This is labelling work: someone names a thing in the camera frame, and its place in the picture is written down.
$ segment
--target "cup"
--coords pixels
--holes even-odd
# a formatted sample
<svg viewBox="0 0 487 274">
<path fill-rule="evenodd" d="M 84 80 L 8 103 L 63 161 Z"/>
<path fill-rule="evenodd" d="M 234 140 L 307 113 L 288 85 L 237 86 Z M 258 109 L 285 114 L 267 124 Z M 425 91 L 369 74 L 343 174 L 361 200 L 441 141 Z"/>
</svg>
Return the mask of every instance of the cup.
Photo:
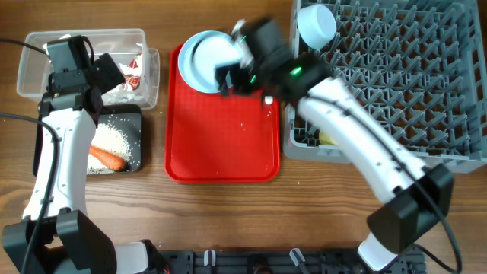
<svg viewBox="0 0 487 274">
<path fill-rule="evenodd" d="M 336 33 L 333 13 L 325 5 L 311 5 L 298 12 L 299 34 L 313 49 L 322 49 Z"/>
</svg>

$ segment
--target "carrot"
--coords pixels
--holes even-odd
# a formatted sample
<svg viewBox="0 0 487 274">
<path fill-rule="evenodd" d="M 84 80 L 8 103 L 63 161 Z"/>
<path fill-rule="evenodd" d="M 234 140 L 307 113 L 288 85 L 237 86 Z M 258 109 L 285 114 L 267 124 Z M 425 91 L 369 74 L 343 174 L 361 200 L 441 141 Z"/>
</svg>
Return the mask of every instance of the carrot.
<svg viewBox="0 0 487 274">
<path fill-rule="evenodd" d="M 92 145 L 90 147 L 90 154 L 115 172 L 124 171 L 126 169 L 126 163 L 122 158 L 106 152 L 103 149 L 96 148 Z"/>
</svg>

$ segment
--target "red tray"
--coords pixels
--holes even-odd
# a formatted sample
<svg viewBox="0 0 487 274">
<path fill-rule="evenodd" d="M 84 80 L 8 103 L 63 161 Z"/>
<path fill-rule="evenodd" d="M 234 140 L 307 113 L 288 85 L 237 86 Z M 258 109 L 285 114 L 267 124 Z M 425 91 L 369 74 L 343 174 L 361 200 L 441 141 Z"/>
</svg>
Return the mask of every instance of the red tray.
<svg viewBox="0 0 487 274">
<path fill-rule="evenodd" d="M 279 105 L 193 90 L 170 57 L 165 169 L 181 183 L 263 182 L 281 165 Z"/>
</svg>

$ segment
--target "wooden table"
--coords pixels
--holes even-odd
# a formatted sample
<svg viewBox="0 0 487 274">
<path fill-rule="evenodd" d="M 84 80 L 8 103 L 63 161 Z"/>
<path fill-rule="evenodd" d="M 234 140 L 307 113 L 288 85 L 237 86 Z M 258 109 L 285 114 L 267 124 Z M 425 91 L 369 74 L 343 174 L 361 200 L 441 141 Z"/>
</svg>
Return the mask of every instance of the wooden table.
<svg viewBox="0 0 487 274">
<path fill-rule="evenodd" d="M 485 15 L 487 7 L 481 4 Z M 164 172 L 167 78 L 173 48 L 202 30 L 229 28 L 240 18 L 272 15 L 287 36 L 291 0 L 165 0 L 1 2 L 2 37 L 32 31 L 140 27 L 161 54 L 158 105 L 143 113 L 145 166 L 136 174 L 89 177 L 91 219 L 115 243 L 151 239 L 165 250 L 288 250 L 356 247 L 368 235 L 365 218 L 379 202 L 359 172 L 344 164 L 282 157 L 270 183 L 185 185 Z M 37 116 L 36 104 L 15 93 L 22 48 L 0 45 L 0 110 Z M 0 226 L 21 220 L 32 193 L 36 127 L 0 119 Z M 487 272 L 487 168 L 456 175 L 448 220 L 465 272 Z M 450 244 L 437 225 L 419 241 L 450 265 Z M 430 272 L 442 272 L 429 263 Z M 0 249 L 0 272 L 15 272 Z"/>
</svg>

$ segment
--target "gray dish rack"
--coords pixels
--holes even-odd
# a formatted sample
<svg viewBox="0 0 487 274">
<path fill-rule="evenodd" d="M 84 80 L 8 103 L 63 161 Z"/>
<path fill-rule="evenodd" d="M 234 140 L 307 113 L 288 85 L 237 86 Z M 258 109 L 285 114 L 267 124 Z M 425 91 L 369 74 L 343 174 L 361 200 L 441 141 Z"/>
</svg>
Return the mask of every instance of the gray dish rack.
<svg viewBox="0 0 487 274">
<path fill-rule="evenodd" d="M 321 50 L 299 36 L 297 14 L 325 5 L 337 34 Z M 487 73 L 475 0 L 295 0 L 291 47 L 312 52 L 347 82 L 395 139 L 434 166 L 469 173 L 487 164 Z M 285 111 L 284 152 L 293 159 L 350 163 L 319 129 Z"/>
</svg>

